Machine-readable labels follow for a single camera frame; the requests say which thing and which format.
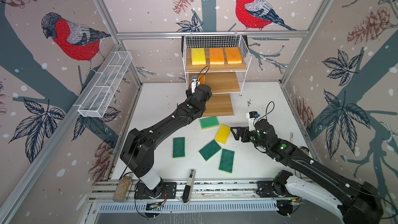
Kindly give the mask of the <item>orange sponge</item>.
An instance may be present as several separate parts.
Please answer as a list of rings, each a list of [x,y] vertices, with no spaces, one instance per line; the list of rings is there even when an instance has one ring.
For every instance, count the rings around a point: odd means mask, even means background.
[[[200,81],[200,85],[204,84],[204,82],[205,82],[205,76],[203,76],[203,75],[198,75],[198,78],[199,78],[199,81]]]
[[[224,49],[228,64],[241,64],[242,58],[238,47],[227,47]]]
[[[223,48],[210,48],[210,65],[223,65],[224,64],[224,53]]]

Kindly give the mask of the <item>light green sponge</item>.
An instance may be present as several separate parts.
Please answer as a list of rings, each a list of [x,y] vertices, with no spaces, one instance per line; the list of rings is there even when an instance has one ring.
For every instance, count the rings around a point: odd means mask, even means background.
[[[219,124],[218,118],[216,116],[212,116],[212,117],[207,117],[207,118],[201,118],[200,125],[201,125],[202,130],[207,130],[207,129],[218,127],[220,124]]]

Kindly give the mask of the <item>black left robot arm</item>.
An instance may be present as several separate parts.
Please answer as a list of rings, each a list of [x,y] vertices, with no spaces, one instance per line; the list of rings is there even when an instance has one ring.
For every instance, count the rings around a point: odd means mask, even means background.
[[[123,144],[120,159],[141,180],[151,198],[157,198],[163,191],[163,179],[153,168],[154,151],[171,134],[203,116],[206,102],[212,96],[211,87],[198,85],[187,99],[163,120],[143,129],[132,129]]]

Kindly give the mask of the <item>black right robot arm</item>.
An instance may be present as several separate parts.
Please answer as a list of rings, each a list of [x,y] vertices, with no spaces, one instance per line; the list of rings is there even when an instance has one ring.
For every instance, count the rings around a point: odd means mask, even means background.
[[[266,186],[258,186],[260,197],[299,197],[328,210],[345,224],[378,224],[383,216],[377,189],[357,183],[309,157],[287,140],[280,139],[275,129],[262,119],[253,127],[232,127],[237,141],[251,142],[261,153],[311,179],[306,182],[293,173],[281,170]]]

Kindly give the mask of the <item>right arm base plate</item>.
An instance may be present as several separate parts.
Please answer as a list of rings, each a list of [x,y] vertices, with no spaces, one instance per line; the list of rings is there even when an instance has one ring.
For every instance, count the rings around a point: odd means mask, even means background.
[[[256,194],[260,196],[260,198],[298,198],[298,196],[289,193],[285,185],[282,185],[281,183],[261,180],[257,181],[256,184]]]

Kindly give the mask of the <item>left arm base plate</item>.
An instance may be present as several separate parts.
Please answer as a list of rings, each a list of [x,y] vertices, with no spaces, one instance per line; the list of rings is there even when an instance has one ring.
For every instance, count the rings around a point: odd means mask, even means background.
[[[176,182],[163,182],[162,189],[149,190],[144,183],[138,182],[135,187],[136,200],[150,200],[150,199],[175,199],[176,198]]]

